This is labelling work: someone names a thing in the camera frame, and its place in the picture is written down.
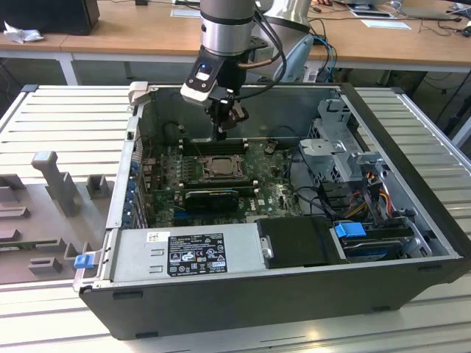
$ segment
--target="blue cable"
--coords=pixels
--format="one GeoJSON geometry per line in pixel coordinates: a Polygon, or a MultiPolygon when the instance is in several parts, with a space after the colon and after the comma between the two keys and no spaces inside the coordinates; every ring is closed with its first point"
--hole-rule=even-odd
{"type": "Polygon", "coordinates": [[[325,78],[325,82],[327,82],[329,80],[329,77],[332,76],[332,72],[333,72],[333,63],[334,63],[334,55],[333,55],[333,49],[332,49],[332,46],[327,43],[324,39],[322,39],[321,37],[319,37],[318,35],[314,35],[314,37],[319,41],[321,42],[325,48],[329,51],[329,55],[330,55],[330,67],[329,67],[329,70],[327,71],[328,72],[328,75],[327,77],[325,78]]]}

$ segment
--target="warning label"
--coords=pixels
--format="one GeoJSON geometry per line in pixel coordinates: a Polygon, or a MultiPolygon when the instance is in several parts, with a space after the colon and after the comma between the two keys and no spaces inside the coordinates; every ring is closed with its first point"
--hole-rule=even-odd
{"type": "Polygon", "coordinates": [[[222,233],[169,237],[171,277],[227,272],[227,257],[222,233]]]}

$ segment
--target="black box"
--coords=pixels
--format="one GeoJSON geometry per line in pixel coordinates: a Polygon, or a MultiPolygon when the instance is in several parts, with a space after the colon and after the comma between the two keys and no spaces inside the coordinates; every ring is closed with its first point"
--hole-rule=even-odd
{"type": "Polygon", "coordinates": [[[97,0],[6,0],[0,1],[1,27],[4,21],[20,29],[41,33],[89,35],[98,21],[97,0]]]}

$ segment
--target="paper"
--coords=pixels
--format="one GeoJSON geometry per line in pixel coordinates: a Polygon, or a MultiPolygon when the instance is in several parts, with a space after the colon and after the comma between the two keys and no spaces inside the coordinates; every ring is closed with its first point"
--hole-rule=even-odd
{"type": "Polygon", "coordinates": [[[375,20],[361,20],[369,28],[389,28],[389,29],[412,29],[404,22],[397,21],[375,21],[375,20]]]}
{"type": "Polygon", "coordinates": [[[181,9],[173,9],[170,12],[171,17],[192,17],[192,18],[199,18],[199,11],[198,10],[181,10],[181,9]]]}
{"type": "Polygon", "coordinates": [[[44,37],[36,29],[19,29],[11,27],[7,22],[3,34],[13,42],[23,44],[24,42],[32,42],[34,40],[42,40],[44,37]]]}

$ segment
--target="blue tab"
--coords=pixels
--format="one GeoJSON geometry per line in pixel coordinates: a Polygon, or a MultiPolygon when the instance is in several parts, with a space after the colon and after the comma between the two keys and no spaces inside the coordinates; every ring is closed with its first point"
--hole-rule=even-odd
{"type": "Polygon", "coordinates": [[[93,268],[93,260],[95,257],[92,254],[78,255],[75,257],[75,268],[93,268]]]}
{"type": "Polygon", "coordinates": [[[366,237],[365,229],[361,223],[340,223],[334,229],[339,238],[366,237]]]}

